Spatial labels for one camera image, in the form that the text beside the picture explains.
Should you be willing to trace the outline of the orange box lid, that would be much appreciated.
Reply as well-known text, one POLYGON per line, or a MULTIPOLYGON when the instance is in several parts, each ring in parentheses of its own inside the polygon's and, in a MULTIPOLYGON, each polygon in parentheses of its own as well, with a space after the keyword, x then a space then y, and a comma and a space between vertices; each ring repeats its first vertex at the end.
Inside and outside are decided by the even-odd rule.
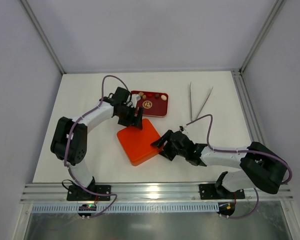
POLYGON ((162 148, 151 145, 160 138, 151 121, 144 118, 142 126, 142 130, 129 126, 118 131, 116 134, 130 164, 134 167, 155 157, 162 150, 162 148))

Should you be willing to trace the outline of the silver metal tweezers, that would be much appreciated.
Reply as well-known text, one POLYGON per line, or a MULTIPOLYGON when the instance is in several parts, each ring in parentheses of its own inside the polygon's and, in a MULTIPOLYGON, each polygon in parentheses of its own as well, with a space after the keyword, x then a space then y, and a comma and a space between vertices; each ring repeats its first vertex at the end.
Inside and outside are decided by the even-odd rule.
POLYGON ((192 82, 188 85, 188 105, 189 105, 189 119, 191 121, 197 120, 207 104, 210 96, 214 90, 214 87, 210 87, 208 90, 204 90, 199 95, 195 91, 194 84, 192 82))

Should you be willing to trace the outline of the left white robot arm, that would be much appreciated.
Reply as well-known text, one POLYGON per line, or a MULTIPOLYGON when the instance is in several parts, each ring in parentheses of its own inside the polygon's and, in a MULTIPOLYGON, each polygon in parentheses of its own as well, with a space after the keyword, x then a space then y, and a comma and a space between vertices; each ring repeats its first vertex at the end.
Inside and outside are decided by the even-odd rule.
POLYGON ((118 124, 124 127, 142 129, 143 108, 137 107, 141 96, 118 87, 114 93, 102 96, 98 104, 79 117, 61 117, 56 125, 50 151, 63 161, 72 178, 68 188, 68 199, 75 197, 89 200, 93 197, 106 198, 106 193, 99 193, 95 178, 90 174, 85 163, 88 134, 99 124, 113 117, 118 117, 118 124))

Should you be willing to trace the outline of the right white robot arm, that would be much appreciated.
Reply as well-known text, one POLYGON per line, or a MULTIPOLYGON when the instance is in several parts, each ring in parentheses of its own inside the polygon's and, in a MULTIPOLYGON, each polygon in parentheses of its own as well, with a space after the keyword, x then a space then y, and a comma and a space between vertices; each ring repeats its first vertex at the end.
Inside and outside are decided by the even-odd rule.
POLYGON ((159 154, 170 161, 180 156, 193 166, 235 168, 235 172, 222 172, 214 184, 215 191, 222 198, 249 188, 274 195, 288 170, 282 159, 256 141, 245 147, 216 150, 205 143, 194 143, 181 131, 168 130, 151 146, 159 149, 159 154))

